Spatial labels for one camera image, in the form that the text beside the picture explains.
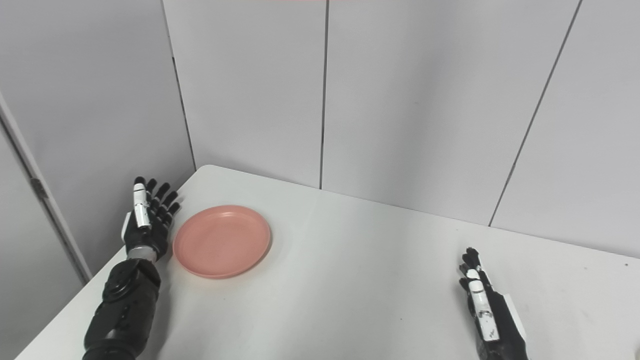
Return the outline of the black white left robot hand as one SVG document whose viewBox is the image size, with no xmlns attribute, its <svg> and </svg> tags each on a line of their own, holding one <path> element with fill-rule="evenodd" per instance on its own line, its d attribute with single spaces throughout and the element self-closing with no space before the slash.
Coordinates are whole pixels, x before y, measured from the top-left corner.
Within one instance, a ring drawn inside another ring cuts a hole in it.
<svg viewBox="0 0 640 360">
<path fill-rule="evenodd" d="M 178 192 L 170 191 L 169 183 L 157 185 L 155 178 L 134 180 L 133 208 L 126 214 L 121 231 L 128 259 L 155 263 L 169 250 L 169 230 L 181 205 Z"/>
</svg>

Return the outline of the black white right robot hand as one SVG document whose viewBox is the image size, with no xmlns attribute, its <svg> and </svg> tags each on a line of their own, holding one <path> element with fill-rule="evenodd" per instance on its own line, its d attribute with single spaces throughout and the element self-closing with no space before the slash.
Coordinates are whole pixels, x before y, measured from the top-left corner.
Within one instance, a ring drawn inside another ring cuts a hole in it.
<svg viewBox="0 0 640 360">
<path fill-rule="evenodd" d="M 480 254 L 468 247 L 461 256 L 459 284 L 476 331 L 480 360 L 528 360 L 526 333 L 509 294 L 496 291 Z"/>
</svg>

